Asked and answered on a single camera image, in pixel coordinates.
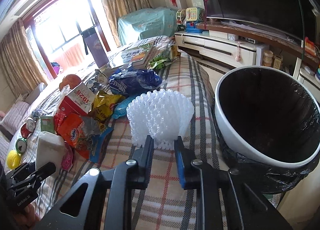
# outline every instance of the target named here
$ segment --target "red and white box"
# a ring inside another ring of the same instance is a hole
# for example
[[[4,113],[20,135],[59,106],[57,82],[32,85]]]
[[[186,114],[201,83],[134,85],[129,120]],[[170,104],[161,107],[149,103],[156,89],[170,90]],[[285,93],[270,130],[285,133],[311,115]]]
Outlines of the red and white box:
[[[63,98],[59,109],[65,115],[76,113],[86,116],[91,110],[94,97],[94,93],[84,83],[81,83]]]

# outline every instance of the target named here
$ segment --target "plaid blanket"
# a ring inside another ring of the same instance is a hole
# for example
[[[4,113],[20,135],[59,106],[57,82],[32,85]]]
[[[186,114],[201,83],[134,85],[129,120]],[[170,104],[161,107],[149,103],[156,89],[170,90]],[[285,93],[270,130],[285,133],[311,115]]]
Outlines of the plaid blanket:
[[[162,36],[123,46],[121,50],[151,40],[155,40],[155,45],[163,48],[173,43],[168,37]],[[93,76],[95,68],[96,65],[93,63],[78,70],[76,74],[85,82]],[[184,145],[194,150],[197,158],[207,161],[214,168],[228,169],[222,160],[212,122],[211,105],[214,92],[208,74],[192,57],[182,51],[181,57],[174,63],[159,70],[159,75],[167,81],[163,86],[164,89],[179,91],[188,97],[195,107],[190,127],[183,137]],[[43,95],[40,95],[42,99],[38,100],[37,107],[46,112],[56,109],[60,95],[58,82],[50,84],[47,90],[42,92]],[[108,126],[114,130],[104,150],[105,158],[101,166],[75,153],[70,172],[60,170],[57,177],[48,177],[43,181],[38,191],[39,197],[35,200],[36,212],[41,218],[89,169],[94,167],[99,167],[100,170],[111,169],[133,155],[135,147],[131,143],[131,130],[127,118],[110,119]],[[30,162],[36,159],[39,132],[38,122],[34,133],[28,138],[28,150],[23,155],[23,161]],[[19,137],[21,137],[20,132],[17,132],[9,150],[14,149],[15,141]],[[101,227],[104,225],[104,216],[102,218]],[[195,222],[196,193],[181,188],[174,152],[155,149],[148,188],[145,191],[136,190],[133,195],[132,229],[194,229]]]

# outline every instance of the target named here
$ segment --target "black trash bag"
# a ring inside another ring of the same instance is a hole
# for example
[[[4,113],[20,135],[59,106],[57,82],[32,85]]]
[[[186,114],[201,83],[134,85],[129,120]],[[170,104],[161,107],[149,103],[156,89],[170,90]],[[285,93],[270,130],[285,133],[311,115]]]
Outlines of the black trash bag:
[[[288,163],[304,161],[319,145],[318,107],[299,83],[281,72],[257,67],[237,70],[222,81],[219,101],[237,133],[272,159]],[[227,146],[215,116],[214,122],[227,165],[238,169],[262,193],[275,194],[294,188],[319,163],[319,153],[298,169],[248,159]]]
[[[249,159],[234,152],[224,141],[214,115],[214,105],[212,107],[212,117],[223,160],[230,169],[239,171],[244,182],[255,187],[263,194],[278,194],[293,189],[319,163],[320,152],[312,161],[298,169],[279,168]]]

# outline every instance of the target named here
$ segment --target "window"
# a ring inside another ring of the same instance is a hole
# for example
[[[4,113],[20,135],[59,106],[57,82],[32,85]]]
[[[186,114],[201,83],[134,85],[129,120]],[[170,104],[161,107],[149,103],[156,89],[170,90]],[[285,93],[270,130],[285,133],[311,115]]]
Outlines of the window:
[[[94,27],[105,51],[116,43],[101,0],[53,0],[25,23],[35,55],[49,79],[71,66],[94,61],[82,32]]]

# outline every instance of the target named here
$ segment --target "teal cloth cover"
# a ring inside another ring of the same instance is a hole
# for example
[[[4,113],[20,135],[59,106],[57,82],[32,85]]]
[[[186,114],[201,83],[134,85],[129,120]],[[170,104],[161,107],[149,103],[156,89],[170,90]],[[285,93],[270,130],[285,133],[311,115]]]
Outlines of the teal cloth cover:
[[[137,10],[118,19],[122,46],[150,37],[171,37],[176,30],[176,11],[169,8]]]

